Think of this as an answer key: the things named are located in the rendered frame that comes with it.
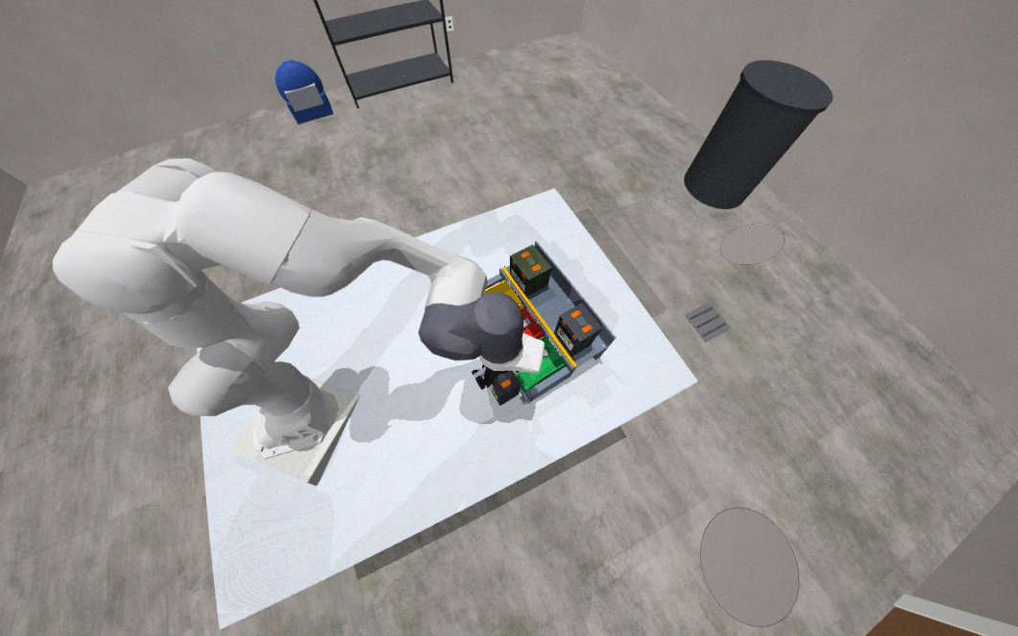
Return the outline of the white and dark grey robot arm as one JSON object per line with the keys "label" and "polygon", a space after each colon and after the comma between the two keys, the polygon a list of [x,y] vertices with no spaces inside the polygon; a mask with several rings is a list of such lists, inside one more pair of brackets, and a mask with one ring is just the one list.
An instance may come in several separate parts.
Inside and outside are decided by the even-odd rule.
{"label": "white and dark grey robot arm", "polygon": [[258,406],[254,451],[265,460],[323,443],[335,395],[275,361],[300,328],[290,309],[239,303],[202,270],[225,265],[326,297],[377,258],[432,281],[418,334],[433,355],[480,357],[492,371],[540,371],[546,343],[523,332],[513,298],[484,295],[487,274],[475,261],[375,219],[319,214],[190,158],[163,160],[110,193],[62,243],[53,271],[86,302],[125,313],[168,345],[202,348],[168,386],[173,404],[193,417]]}

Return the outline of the yellow flat bar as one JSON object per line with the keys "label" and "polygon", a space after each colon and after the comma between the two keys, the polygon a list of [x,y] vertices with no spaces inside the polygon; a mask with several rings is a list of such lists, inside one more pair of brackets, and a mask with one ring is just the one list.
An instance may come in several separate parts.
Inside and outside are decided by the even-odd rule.
{"label": "yellow flat bar", "polygon": [[570,362],[571,366],[573,366],[573,367],[575,368],[575,367],[576,367],[576,363],[575,363],[575,362],[573,361],[573,359],[572,359],[572,358],[571,358],[571,356],[570,356],[570,355],[568,354],[568,352],[566,352],[566,350],[564,350],[564,347],[563,347],[563,346],[561,345],[561,343],[560,343],[559,339],[557,339],[557,338],[556,338],[556,336],[554,335],[554,333],[552,332],[552,330],[551,330],[551,329],[549,328],[549,326],[548,326],[548,324],[546,323],[546,321],[544,321],[544,319],[543,319],[543,317],[541,317],[541,315],[540,315],[540,314],[538,314],[538,310],[536,310],[536,308],[535,308],[535,307],[534,307],[533,305],[531,305],[531,302],[530,302],[530,300],[529,300],[529,299],[528,299],[528,298],[526,297],[526,295],[524,295],[523,291],[522,291],[521,289],[520,289],[520,285],[519,285],[519,284],[517,284],[517,283],[516,283],[516,282],[515,282],[515,281],[513,280],[513,277],[511,277],[511,275],[510,275],[510,274],[508,273],[508,271],[507,271],[507,270],[505,270],[505,267],[503,267],[503,268],[502,268],[502,271],[503,271],[503,273],[505,274],[505,276],[507,276],[507,277],[508,277],[508,279],[510,279],[510,281],[511,281],[511,282],[513,282],[513,284],[514,284],[515,288],[516,288],[516,289],[517,289],[518,291],[520,291],[520,294],[521,294],[521,296],[522,296],[522,297],[523,297],[523,299],[524,299],[524,300],[526,301],[527,305],[528,305],[528,306],[530,307],[530,309],[531,309],[531,312],[533,312],[533,313],[534,313],[534,314],[536,315],[536,317],[538,317],[538,321],[540,321],[540,322],[541,322],[541,324],[543,324],[544,328],[546,328],[546,330],[548,331],[549,335],[550,335],[550,336],[552,336],[552,339],[554,340],[554,342],[556,343],[556,345],[557,345],[557,346],[559,346],[559,349],[560,349],[560,350],[561,350],[561,352],[562,352],[562,353],[564,354],[564,357],[567,357],[567,360],[568,360],[568,361]]}

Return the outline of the red open bin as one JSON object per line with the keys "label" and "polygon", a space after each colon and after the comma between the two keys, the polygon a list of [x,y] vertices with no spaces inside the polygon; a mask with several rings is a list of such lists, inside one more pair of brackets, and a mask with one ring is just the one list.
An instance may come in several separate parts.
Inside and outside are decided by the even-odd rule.
{"label": "red open bin", "polygon": [[523,332],[526,333],[526,334],[528,334],[528,335],[530,335],[531,338],[536,338],[536,339],[540,339],[540,338],[543,338],[543,336],[546,336],[546,334],[543,333],[543,331],[541,330],[541,328],[538,327],[538,323],[535,322],[535,320],[533,317],[531,317],[531,315],[530,315],[529,312],[527,312],[526,306],[522,307],[521,311],[522,311],[523,320],[527,317],[531,322],[531,324],[529,324],[529,326],[527,326],[526,329],[523,330]]}

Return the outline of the yellow open bin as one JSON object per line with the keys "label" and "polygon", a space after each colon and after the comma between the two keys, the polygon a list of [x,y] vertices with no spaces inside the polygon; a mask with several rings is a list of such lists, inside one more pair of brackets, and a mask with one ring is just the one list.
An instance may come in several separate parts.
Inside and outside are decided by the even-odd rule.
{"label": "yellow open bin", "polygon": [[488,291],[501,291],[501,293],[503,293],[505,295],[508,295],[511,298],[513,298],[513,300],[517,304],[520,304],[520,308],[524,307],[524,305],[522,305],[522,302],[520,300],[520,298],[518,298],[518,296],[515,294],[515,291],[513,291],[513,288],[511,288],[510,284],[508,284],[507,281],[505,281],[505,280],[502,281],[502,282],[499,282],[498,284],[494,284],[494,286],[492,286],[491,288],[485,290],[484,295],[487,294]]}

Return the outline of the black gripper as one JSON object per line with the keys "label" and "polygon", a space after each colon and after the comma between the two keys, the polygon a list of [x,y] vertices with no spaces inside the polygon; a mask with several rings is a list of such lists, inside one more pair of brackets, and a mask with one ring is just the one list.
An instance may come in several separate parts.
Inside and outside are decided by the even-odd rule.
{"label": "black gripper", "polygon": [[494,391],[494,388],[492,387],[492,382],[494,381],[496,375],[504,374],[507,372],[509,371],[492,371],[492,369],[488,368],[487,366],[484,366],[483,363],[482,369],[478,369],[478,371],[472,371],[471,373],[472,377],[475,378],[476,381],[478,382],[477,384],[480,385],[480,389],[488,387],[492,392]]}

